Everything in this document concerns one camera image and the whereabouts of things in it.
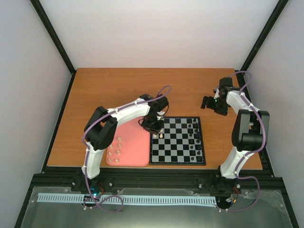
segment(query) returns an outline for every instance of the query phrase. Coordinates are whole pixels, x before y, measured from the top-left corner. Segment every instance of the wooden table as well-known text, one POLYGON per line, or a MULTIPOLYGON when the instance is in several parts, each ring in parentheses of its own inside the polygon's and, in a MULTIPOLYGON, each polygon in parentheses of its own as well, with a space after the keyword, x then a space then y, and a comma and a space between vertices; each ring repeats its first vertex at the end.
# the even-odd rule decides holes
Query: wooden table
MULTIPOLYGON (((144 168, 217 169, 232 148, 236 114, 229 108, 228 115, 222 116, 210 109, 200 109, 200 105, 203 96, 213 96, 219 80, 233 72, 234 69, 217 68, 79 68, 47 165, 83 165, 86 148, 81 137, 97 107, 118 107, 146 93, 155 96, 169 84, 172 91, 167 96, 170 103, 167 116, 200 116, 207 165, 147 165, 144 168)), ((233 83, 238 85, 236 77, 233 83)), ((101 166, 110 167, 105 157, 106 153, 101 166)), ((244 168, 262 169, 258 154, 252 156, 244 168)))

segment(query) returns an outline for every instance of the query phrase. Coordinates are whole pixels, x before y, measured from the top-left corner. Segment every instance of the white and black robotic arm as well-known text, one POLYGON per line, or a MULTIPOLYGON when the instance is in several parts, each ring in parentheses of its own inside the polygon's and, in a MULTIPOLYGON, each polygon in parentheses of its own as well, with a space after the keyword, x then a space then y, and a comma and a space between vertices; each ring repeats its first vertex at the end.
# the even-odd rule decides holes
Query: white and black robotic arm
POLYGON ((156 101, 149 102, 153 97, 145 94, 135 101, 117 108, 104 109, 98 107, 90 118, 85 127, 85 131, 98 119, 107 114, 101 122, 94 125, 86 134, 86 160, 82 167, 83 173, 87 170, 87 177, 92 179, 100 172, 100 162, 105 149, 112 143, 116 128, 127 121, 137 117, 144 117, 141 126, 151 132, 158 133, 164 126, 162 109, 169 105, 167 98, 164 96, 156 101))
POLYGON ((267 142, 269 113, 256 108, 245 96, 239 92, 239 88, 233 87, 232 79, 225 77, 219 81, 214 97, 204 97, 201 108, 211 108, 214 112, 227 115, 228 107, 232 107, 237 114, 237 119, 232 131, 232 150, 226 161, 220 166, 220 174, 227 179, 238 176, 246 161, 254 154, 254 150, 263 143, 263 132, 260 122, 257 120, 254 108, 261 117, 265 128, 265 144, 267 142))

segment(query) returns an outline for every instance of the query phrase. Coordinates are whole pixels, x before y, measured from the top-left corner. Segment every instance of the gray wall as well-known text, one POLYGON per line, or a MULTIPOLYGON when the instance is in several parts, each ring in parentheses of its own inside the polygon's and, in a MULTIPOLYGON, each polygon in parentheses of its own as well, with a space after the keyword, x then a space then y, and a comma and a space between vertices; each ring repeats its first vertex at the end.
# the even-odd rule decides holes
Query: gray wall
POLYGON ((0 0, 0 227, 14 226, 70 74, 29 0, 0 0))
POLYGON ((41 0, 75 67, 239 69, 277 0, 41 0))
POLYGON ((270 113, 267 149, 304 227, 304 2, 289 1, 249 71, 250 95, 270 113))

